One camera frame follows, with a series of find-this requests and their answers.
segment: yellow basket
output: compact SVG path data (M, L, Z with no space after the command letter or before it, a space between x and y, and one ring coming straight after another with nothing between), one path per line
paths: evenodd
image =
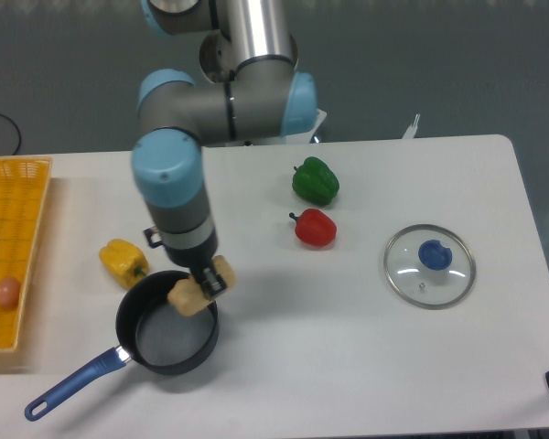
M13 351L18 342L51 162L0 157L0 280L14 276L21 283L18 307L0 308L0 351Z

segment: glass lid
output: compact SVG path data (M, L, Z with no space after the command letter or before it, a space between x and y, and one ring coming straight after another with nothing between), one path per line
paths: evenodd
M427 309L459 303L476 279L466 244L439 226L419 224L399 231L384 251L384 272L404 300Z

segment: gray floor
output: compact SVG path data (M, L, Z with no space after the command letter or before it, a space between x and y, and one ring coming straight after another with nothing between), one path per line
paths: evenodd
M20 154L131 149L146 74L171 67L202 82L204 36L157 37L138 3L0 0L0 112L20 125ZM504 134L545 235L549 0L285 3L299 67L328 112L324 141L398 138L418 112L422 137Z

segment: blue pan handle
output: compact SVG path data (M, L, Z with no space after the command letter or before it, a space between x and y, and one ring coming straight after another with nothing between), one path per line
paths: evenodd
M106 373L123 368L128 361L130 361L130 356L121 347L106 350L51 390L32 401L25 409L25 417L29 421L39 420L93 380Z

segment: blue joint cap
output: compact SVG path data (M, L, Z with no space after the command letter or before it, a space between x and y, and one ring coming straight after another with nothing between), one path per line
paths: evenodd
M318 92L309 73L296 73L286 102L281 136L312 130L318 119Z
M150 4L148 0L140 0L140 6L143 8L143 14L145 14L146 23L158 34L164 37L171 35L163 30L163 28L156 22L155 16L150 10Z
M153 71L145 78L145 80L143 80L143 83L140 84L140 91L138 93L138 105L136 107L136 111L138 112L140 110L140 106L142 105L143 100L152 90L169 82L186 82L195 86L195 81L193 80L193 78L191 78L184 71L173 69L161 69Z
M197 142L172 128L141 138L132 152L135 183L146 202L177 208L189 202L203 185L203 165Z
M445 270L453 260L451 250L438 240L426 241L419 247L419 260L430 270Z

